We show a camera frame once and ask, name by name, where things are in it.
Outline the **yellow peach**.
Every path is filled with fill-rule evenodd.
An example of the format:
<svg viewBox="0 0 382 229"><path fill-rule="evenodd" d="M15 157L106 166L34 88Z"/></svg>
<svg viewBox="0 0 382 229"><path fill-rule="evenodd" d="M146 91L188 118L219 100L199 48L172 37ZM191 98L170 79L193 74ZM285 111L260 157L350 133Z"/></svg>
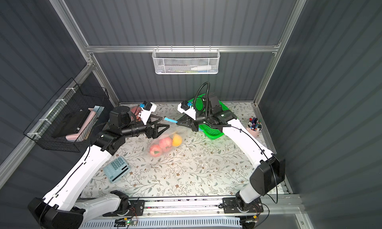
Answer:
<svg viewBox="0 0 382 229"><path fill-rule="evenodd" d="M172 146L173 147L178 147L182 144L183 142L183 138L178 135L178 134L173 134L173 138L172 138Z"/></svg>

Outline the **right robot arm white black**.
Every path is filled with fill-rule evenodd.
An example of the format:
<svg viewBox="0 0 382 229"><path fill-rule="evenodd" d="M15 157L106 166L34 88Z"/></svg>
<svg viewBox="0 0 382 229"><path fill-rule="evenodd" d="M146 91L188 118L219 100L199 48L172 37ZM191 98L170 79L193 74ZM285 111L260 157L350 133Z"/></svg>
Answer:
<svg viewBox="0 0 382 229"><path fill-rule="evenodd" d="M200 125L218 130L234 141L250 160L254 171L249 183L236 193L238 210L246 211L255 200L284 181L285 159L252 136L233 112L223 108L216 96L196 96L192 102L181 102L177 110L182 113L177 125L188 127L194 132Z"/></svg>

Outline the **pink peach top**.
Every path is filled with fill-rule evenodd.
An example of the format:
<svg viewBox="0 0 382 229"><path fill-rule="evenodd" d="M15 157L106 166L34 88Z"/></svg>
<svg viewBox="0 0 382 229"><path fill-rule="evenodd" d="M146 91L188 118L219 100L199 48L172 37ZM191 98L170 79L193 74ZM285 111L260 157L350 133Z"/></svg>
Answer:
<svg viewBox="0 0 382 229"><path fill-rule="evenodd" d="M172 138L166 137L159 141L159 146L163 152L169 152L172 149Z"/></svg>

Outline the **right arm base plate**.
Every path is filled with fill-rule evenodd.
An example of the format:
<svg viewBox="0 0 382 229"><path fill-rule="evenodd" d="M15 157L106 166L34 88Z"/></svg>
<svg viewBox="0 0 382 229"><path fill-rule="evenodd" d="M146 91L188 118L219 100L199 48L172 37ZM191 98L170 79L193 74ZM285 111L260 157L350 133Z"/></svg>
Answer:
<svg viewBox="0 0 382 229"><path fill-rule="evenodd" d="M218 207L223 209L226 214L260 214L264 212L260 198L257 198L251 203L247 204L239 198L225 197L222 199L222 203L220 203Z"/></svg>

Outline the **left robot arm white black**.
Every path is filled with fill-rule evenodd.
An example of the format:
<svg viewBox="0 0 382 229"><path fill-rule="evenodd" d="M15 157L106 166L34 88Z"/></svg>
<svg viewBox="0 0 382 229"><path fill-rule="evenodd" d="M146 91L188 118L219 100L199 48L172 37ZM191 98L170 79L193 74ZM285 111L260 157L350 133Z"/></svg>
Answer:
<svg viewBox="0 0 382 229"><path fill-rule="evenodd" d="M134 208L129 197L118 190L77 203L77 200L95 173L107 162L127 138L145 134L158 138L169 125L162 117L151 120L157 106L144 102L138 114L127 106L115 107L109 113L106 129L91 136L90 145L67 175L43 198L33 198L28 205L34 219L42 229L78 229L83 223L105 214L124 216Z"/></svg>

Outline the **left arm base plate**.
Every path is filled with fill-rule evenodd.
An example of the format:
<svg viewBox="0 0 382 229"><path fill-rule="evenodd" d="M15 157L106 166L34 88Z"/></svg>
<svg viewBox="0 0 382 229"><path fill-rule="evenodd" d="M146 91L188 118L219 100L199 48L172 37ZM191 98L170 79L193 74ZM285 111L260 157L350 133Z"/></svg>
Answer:
<svg viewBox="0 0 382 229"><path fill-rule="evenodd" d="M103 217L135 217L142 216L145 201L141 199L122 201L114 212L103 214Z"/></svg>

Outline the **clear zip-top bag blue zipper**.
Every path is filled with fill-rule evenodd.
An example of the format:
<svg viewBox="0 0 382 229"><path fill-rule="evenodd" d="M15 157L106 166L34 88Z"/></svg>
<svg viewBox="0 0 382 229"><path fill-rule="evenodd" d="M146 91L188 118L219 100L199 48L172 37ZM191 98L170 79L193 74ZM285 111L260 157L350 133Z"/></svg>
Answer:
<svg viewBox="0 0 382 229"><path fill-rule="evenodd" d="M118 106L109 113L109 122L106 124L106 132L120 137L137 137L145 133L145 126L137 121L137 116L128 106Z"/></svg>

